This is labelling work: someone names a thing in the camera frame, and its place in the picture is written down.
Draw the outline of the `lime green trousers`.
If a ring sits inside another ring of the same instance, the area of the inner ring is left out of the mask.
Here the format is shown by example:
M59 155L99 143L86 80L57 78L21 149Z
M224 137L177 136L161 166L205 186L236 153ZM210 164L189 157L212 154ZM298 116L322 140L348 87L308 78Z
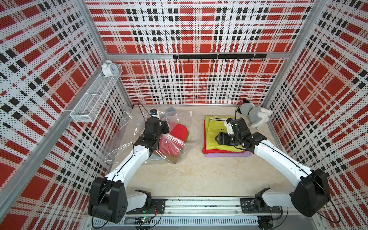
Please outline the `lime green trousers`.
M206 116L205 120L207 121L207 142L208 142L208 148L215 148L217 145L218 148L220 147L229 147L226 145L219 145L215 137L219 134L224 132L227 134L227 129L224 125L224 121L228 119L228 117L225 116Z

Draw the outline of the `black wall hook rail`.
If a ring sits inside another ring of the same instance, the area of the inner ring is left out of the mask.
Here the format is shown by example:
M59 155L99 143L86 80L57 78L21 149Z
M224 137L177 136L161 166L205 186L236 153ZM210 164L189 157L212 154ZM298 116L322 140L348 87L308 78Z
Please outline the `black wall hook rail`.
M265 60L267 57L267 54L178 54L178 55L173 55L173 59L174 60L193 60L193 59L199 59L199 60L204 60L204 59L212 59L212 60L216 60L216 59L249 59L249 60L253 60L253 59L261 59L261 60Z

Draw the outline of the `white alarm clock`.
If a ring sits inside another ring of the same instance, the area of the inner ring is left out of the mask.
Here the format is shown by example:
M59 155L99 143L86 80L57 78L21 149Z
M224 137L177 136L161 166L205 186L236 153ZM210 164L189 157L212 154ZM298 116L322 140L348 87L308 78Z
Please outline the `white alarm clock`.
M115 77L118 75L118 66L114 64L111 60L106 60L102 66L102 73L106 77Z

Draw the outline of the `purple trousers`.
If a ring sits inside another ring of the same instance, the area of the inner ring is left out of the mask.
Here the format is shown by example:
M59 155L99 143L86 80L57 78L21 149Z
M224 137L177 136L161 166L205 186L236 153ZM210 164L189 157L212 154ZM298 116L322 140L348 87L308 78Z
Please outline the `purple trousers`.
M244 152L229 152L229 153L220 153L220 152L214 152L214 153L208 153L205 154L206 158L220 158L220 157L249 157L252 153L249 151Z

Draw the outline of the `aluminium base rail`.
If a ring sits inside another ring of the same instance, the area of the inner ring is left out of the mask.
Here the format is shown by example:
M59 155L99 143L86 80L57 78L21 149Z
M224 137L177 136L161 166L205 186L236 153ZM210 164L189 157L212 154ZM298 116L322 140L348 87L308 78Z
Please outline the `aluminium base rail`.
M320 216L295 208L255 207L250 196L155 197L147 213L127 213L119 223L87 217L83 230L326 230Z

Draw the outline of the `red trousers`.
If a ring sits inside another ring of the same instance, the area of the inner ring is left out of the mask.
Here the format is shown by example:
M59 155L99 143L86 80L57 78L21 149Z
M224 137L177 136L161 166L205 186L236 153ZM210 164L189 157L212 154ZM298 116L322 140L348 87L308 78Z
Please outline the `red trousers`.
M175 122L168 122L168 125L170 132L162 135L157 153L161 156L182 154L189 131L186 126Z
M204 146L202 149L202 153L203 154L208 154L208 153L214 153L214 152L220 152L220 153L229 153L229 152L244 152L245 150L236 150L234 147L230 146L230 147L220 147L218 148L218 146L216 145L215 148L208 148L208 142L207 142L207 121L204 119Z

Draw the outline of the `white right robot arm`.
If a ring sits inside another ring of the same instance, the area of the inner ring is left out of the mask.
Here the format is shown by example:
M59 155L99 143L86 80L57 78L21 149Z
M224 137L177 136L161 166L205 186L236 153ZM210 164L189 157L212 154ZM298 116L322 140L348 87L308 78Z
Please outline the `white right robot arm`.
M295 208L304 216L312 217L331 200L327 174L304 166L273 145L264 135L251 133L245 120L228 118L226 132L220 132L215 140L219 145L233 146L249 151L270 163L294 186L292 191L272 191L264 188L255 195L259 210L265 207Z

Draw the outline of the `grey white plush toy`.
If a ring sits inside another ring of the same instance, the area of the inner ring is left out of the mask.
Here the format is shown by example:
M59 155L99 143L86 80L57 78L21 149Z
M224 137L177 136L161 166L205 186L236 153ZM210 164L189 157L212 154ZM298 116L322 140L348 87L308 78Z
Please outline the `grey white plush toy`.
M237 112L247 116L251 122L251 127L257 129L266 124L273 114L272 110L256 106L247 99L242 100L242 104L237 109Z

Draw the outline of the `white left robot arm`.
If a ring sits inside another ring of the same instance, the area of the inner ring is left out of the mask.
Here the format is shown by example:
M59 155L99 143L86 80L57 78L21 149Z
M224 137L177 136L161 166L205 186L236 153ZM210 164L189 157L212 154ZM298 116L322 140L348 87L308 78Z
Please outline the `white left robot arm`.
M157 150L161 136L168 133L167 121L157 117L146 120L143 134L133 144L130 154L106 177L98 177L92 182L88 215L119 223L127 212L151 209L150 192L135 190L128 195L126 187L139 167Z

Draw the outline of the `light blue folded garment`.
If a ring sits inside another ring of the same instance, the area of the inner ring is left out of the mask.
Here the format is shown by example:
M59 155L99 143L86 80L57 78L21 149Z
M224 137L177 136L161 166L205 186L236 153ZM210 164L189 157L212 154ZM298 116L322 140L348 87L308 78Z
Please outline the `light blue folded garment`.
M157 153L153 153L150 157L149 160L151 161L161 161L161 160L166 160L166 156L161 156L160 154Z

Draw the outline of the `clear plastic vacuum bag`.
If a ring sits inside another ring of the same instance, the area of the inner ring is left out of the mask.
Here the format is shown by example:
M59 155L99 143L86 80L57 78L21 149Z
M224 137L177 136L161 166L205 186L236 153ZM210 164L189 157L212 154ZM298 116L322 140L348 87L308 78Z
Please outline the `clear plastic vacuum bag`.
M158 149L144 163L177 164L204 137L201 123L194 118L192 111L176 110L173 107L155 109L158 116L168 123L169 133L162 135ZM107 144L106 155L103 157L105 163L117 166L128 156L133 150L132 144L143 134L144 122L148 117L146 111L140 113L129 107L124 109L122 125Z

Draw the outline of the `brown folded trousers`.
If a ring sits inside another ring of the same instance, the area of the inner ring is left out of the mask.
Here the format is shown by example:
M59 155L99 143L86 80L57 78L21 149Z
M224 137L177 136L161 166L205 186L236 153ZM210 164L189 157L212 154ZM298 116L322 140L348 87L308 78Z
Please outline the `brown folded trousers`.
M177 164L183 159L183 156L181 154L178 154L178 155L166 154L165 157L166 157L166 160L168 160L172 164Z

